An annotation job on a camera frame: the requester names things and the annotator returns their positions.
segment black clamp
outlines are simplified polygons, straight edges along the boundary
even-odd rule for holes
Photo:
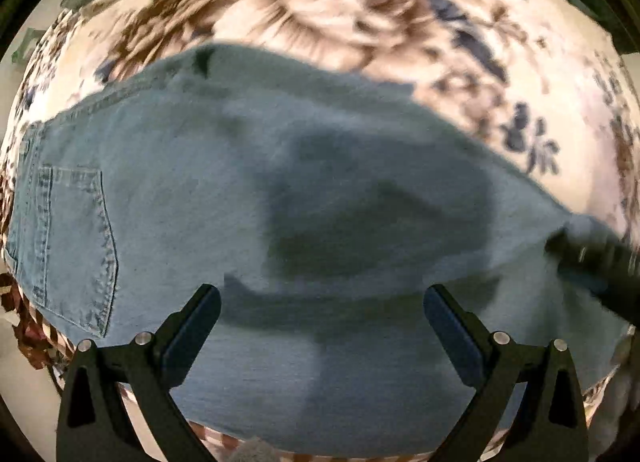
[[[128,345],[78,344],[66,376],[58,417],[56,458],[61,462],[154,462],[145,454],[116,382],[131,385],[162,453],[170,461],[212,462],[169,395],[184,382],[222,302],[212,285],[201,286],[156,334],[141,332]]]
[[[527,382],[516,418],[495,462],[587,462],[588,434],[580,384],[567,345],[517,344],[489,333],[441,285],[428,288],[424,313],[466,386],[476,395],[430,462],[478,462],[513,389]]]
[[[144,453],[116,382],[131,385],[151,433],[170,462],[212,462],[169,395],[182,384],[220,316],[220,293],[203,285],[156,334],[128,345],[78,344],[58,420],[60,462],[152,462]],[[489,334],[441,285],[424,295],[424,313],[460,379],[476,396],[430,462],[477,462],[518,382],[528,382],[518,415],[496,462],[586,462],[587,429],[580,386],[566,343],[516,344]]]
[[[604,307],[640,327],[640,256],[623,243],[574,241],[555,233],[545,252],[558,259],[558,275],[587,289]]]

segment floral bedspread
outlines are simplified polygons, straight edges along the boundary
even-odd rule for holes
[[[28,124],[206,42],[397,84],[640,246],[638,96],[609,34],[565,0],[95,0],[63,12],[31,59],[0,150],[2,240]]]

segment denim pocket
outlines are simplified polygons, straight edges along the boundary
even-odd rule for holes
[[[27,159],[27,153],[29,152],[29,148],[31,146],[30,139],[25,135],[22,138],[20,143],[20,150],[18,153],[18,176],[20,176],[20,172],[25,171],[24,162]],[[20,235],[20,231],[22,230],[22,223],[20,222],[20,217],[24,212],[23,201],[21,197],[21,190],[16,189],[14,191],[14,211],[12,212],[12,218],[9,219],[9,229],[7,230],[7,240],[5,246],[5,252],[10,257],[12,262],[11,270],[15,269],[15,261],[18,258],[18,237]]]
[[[99,169],[41,166],[34,237],[41,278],[33,299],[48,311],[104,337],[117,261]]]

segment light blue denim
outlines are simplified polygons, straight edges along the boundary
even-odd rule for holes
[[[583,387],[608,373],[625,324],[543,255],[570,217],[402,89],[209,46],[29,128],[7,252],[74,342],[128,343],[216,285],[184,415],[374,457],[434,449],[473,393],[422,315],[431,283],[489,330],[566,340]]]

